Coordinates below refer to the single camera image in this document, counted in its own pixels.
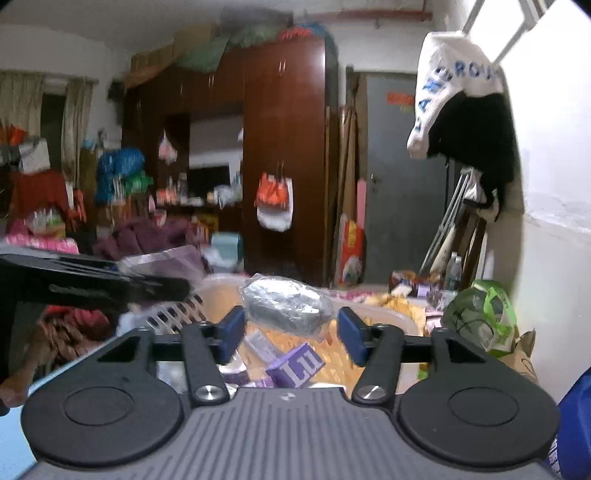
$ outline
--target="blue gripper pad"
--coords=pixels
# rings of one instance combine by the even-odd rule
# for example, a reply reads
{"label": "blue gripper pad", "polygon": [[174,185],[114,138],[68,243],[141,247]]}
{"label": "blue gripper pad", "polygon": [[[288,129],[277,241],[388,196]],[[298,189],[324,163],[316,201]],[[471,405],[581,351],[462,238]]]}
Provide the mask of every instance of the blue gripper pad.
{"label": "blue gripper pad", "polygon": [[236,306],[217,324],[216,337],[220,340],[218,363],[224,365],[231,359],[244,337],[246,316],[244,307]]}
{"label": "blue gripper pad", "polygon": [[371,328],[350,307],[337,315],[337,335],[355,365],[364,367],[371,349]]}

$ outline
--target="black handle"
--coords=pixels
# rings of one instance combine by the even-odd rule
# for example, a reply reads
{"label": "black handle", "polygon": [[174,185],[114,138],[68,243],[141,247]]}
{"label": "black handle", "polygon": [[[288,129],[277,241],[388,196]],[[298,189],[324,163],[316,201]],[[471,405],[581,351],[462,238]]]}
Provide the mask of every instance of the black handle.
{"label": "black handle", "polygon": [[187,325],[181,331],[183,357],[194,407],[218,405],[230,400],[228,389],[219,372],[199,323]]}
{"label": "black handle", "polygon": [[355,385],[351,400],[361,405],[383,406],[389,404],[396,393],[404,332],[393,325],[377,325],[372,333],[377,338],[377,346]]}

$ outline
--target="red sticker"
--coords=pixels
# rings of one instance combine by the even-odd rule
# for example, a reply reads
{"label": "red sticker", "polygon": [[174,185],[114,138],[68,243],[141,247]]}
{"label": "red sticker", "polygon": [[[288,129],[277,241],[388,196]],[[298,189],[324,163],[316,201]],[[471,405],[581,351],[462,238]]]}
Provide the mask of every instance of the red sticker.
{"label": "red sticker", "polygon": [[401,93],[401,92],[388,92],[387,101],[391,105],[413,106],[414,105],[414,95],[409,95],[408,93]]}

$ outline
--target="window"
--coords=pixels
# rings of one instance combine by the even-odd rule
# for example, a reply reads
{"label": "window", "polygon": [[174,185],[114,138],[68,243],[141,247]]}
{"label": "window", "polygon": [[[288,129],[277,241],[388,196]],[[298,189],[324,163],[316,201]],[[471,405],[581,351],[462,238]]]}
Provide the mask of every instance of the window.
{"label": "window", "polygon": [[41,137],[47,140],[49,163],[52,170],[61,171],[61,126],[66,97],[44,93],[41,103]]}

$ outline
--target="aluminum foil package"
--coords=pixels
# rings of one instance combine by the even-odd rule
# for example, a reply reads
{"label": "aluminum foil package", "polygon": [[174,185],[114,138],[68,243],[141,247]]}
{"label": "aluminum foil package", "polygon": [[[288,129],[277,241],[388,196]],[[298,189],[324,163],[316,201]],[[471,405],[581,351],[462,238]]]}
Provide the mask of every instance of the aluminum foil package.
{"label": "aluminum foil package", "polygon": [[255,275],[241,290],[249,320],[302,337],[321,337],[335,318],[332,301],[316,288],[284,277]]}

